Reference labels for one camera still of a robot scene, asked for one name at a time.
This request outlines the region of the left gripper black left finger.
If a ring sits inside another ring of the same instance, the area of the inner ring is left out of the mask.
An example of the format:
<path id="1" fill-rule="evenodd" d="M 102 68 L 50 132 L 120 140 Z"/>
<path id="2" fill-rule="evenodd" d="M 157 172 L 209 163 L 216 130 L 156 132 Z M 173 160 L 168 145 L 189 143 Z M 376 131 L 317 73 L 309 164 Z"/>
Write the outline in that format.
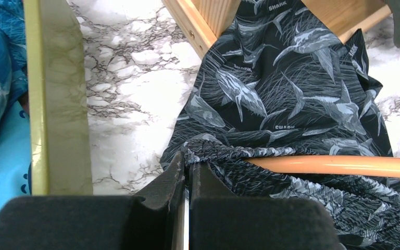
<path id="1" fill-rule="evenodd" d="M 131 196 L 123 249 L 183 249 L 184 157 L 177 152 L 167 169 Z"/>

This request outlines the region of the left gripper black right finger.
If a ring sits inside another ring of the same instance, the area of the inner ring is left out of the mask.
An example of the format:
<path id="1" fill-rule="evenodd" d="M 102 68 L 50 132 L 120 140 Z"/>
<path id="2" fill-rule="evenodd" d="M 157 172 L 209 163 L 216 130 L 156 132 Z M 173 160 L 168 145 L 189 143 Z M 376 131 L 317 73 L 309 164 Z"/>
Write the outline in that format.
<path id="1" fill-rule="evenodd" d="M 228 222 L 226 202 L 235 195 L 207 163 L 191 165 L 189 181 L 189 249 L 215 249 Z"/>

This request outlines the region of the orange wooden hanger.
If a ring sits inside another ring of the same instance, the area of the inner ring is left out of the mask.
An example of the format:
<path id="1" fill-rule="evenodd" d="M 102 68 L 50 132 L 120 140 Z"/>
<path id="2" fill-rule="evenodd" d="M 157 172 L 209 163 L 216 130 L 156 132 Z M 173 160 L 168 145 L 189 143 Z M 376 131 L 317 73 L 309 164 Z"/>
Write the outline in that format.
<path id="1" fill-rule="evenodd" d="M 277 173 L 400 178 L 400 158 L 395 157 L 302 155 L 246 158 L 245 161 Z"/>

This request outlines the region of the dark blue patterned shorts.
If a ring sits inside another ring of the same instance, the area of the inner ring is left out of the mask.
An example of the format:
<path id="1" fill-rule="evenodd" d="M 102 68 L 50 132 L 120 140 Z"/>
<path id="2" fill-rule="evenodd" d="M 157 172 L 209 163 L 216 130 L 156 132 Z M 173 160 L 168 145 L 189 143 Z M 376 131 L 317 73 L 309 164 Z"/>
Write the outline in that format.
<path id="1" fill-rule="evenodd" d="M 236 195 L 304 198 L 334 219 L 341 249 L 400 249 L 400 180 L 282 174 L 246 157 L 391 157 L 361 31 L 343 44 L 301 1 L 241 1 L 203 58 L 160 164 L 206 161 Z"/>

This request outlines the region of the blue shark print shorts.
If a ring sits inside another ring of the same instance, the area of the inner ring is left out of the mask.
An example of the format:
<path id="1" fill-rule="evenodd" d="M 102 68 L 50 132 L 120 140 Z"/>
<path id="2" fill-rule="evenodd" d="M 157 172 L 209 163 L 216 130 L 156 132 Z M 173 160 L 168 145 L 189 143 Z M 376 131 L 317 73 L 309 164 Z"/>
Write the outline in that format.
<path id="1" fill-rule="evenodd" d="M 0 209 L 9 200 L 31 193 L 29 116 L 15 102 L 0 126 Z"/>

